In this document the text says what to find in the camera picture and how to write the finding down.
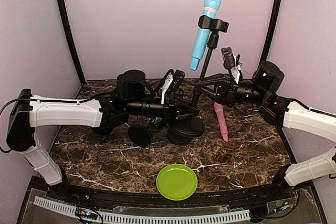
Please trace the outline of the pink toy microphone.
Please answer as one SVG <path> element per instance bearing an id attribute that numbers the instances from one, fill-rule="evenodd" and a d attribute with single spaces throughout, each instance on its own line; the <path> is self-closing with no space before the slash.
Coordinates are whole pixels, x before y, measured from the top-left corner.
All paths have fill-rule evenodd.
<path id="1" fill-rule="evenodd" d="M 221 104 L 214 103 L 214 110 L 217 115 L 217 120 L 220 128 L 221 136 L 224 142 L 228 143 L 228 129 L 224 116 L 224 107 Z"/>

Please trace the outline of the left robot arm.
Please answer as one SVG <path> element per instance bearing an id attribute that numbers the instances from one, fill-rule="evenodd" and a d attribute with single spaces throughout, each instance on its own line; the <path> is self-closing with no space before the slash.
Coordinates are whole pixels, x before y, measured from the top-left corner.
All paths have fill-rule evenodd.
<path id="1" fill-rule="evenodd" d="M 128 70 L 117 77 L 113 91 L 88 99 L 56 99 L 33 95 L 23 89 L 12 100 L 6 143 L 21 153 L 63 201 L 74 197 L 66 176 L 38 140 L 35 128 L 48 125 L 88 126 L 96 134 L 107 135 L 128 121 L 130 115 L 160 118 L 160 124 L 179 125 L 198 115 L 178 93 L 184 72 L 170 69 L 156 88 L 152 88 L 141 70 Z"/>

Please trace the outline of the black stand of pink microphone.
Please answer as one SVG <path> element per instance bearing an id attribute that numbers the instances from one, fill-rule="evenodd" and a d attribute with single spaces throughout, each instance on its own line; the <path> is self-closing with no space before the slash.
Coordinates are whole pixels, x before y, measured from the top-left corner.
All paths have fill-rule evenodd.
<path id="1" fill-rule="evenodd" d="M 186 145 L 192 141 L 192 138 L 181 136 L 171 129 L 167 131 L 167 138 L 174 145 Z"/>

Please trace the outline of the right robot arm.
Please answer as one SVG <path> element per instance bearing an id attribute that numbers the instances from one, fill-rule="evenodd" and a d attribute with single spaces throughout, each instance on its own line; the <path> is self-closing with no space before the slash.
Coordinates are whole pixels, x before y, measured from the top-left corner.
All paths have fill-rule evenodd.
<path id="1" fill-rule="evenodd" d="M 263 61 L 251 81 L 235 82 L 228 74 L 215 74 L 199 81 L 196 90 L 226 106 L 251 103 L 268 124 L 305 131 L 335 141 L 335 114 L 314 109 L 293 98 L 276 94 L 284 73 L 272 62 Z M 323 176 L 335 178 L 335 148 L 301 163 L 281 167 L 268 188 L 273 200 L 287 193 L 288 187 Z"/>

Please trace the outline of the black stand of blue microphone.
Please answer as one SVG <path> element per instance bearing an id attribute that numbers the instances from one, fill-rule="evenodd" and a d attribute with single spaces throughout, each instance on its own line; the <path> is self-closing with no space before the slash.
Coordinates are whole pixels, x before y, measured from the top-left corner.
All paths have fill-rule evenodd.
<path id="1" fill-rule="evenodd" d="M 199 79 L 201 80 L 204 80 L 205 78 L 207 68 L 208 68 L 208 65 L 209 65 L 209 62 L 212 56 L 212 52 L 214 49 L 216 49 L 218 45 L 219 33 L 220 32 L 225 33 L 227 32 L 227 29 L 228 29 L 228 23 L 220 19 L 214 19 L 211 22 L 211 25 L 213 25 L 213 27 L 210 30 L 209 39 L 208 39 L 208 42 L 205 48 L 205 51 L 207 52 L 207 54 L 206 54 L 205 61 L 202 67 L 202 71 L 199 77 Z M 171 125 L 169 129 L 173 130 L 174 132 L 176 132 L 177 134 L 181 136 L 190 137 L 194 139 L 196 137 L 203 135 L 205 131 L 205 125 L 199 117 L 195 116 L 193 118 L 183 120 L 180 123 L 175 123 Z"/>

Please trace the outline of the black stand of teal microphone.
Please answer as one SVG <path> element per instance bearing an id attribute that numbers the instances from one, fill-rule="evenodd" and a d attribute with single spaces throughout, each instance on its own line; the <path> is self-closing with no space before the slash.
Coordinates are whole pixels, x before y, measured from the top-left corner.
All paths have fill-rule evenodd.
<path id="1" fill-rule="evenodd" d="M 136 145 L 141 148 L 148 147 L 153 142 L 153 134 L 150 128 L 154 125 L 149 121 L 146 125 L 135 124 L 129 127 L 128 137 Z"/>

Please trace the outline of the teal toy microphone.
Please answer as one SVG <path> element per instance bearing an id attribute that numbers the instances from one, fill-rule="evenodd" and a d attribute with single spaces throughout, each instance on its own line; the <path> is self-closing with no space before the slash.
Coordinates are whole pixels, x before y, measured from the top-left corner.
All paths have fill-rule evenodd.
<path id="1" fill-rule="evenodd" d="M 159 124 L 162 121 L 162 118 L 155 117 L 151 120 L 152 124 Z"/>

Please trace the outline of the blue toy microphone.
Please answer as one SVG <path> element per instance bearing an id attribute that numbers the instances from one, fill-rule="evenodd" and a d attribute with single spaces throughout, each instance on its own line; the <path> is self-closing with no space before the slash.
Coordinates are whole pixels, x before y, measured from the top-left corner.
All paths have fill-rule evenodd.
<path id="1" fill-rule="evenodd" d="M 213 27 L 211 22 L 215 19 L 221 3 L 222 0 L 204 0 L 203 14 L 198 22 L 199 29 L 192 51 L 190 69 L 193 71 L 198 69 L 199 62 L 204 55 L 206 44 L 210 35 L 210 30 Z"/>

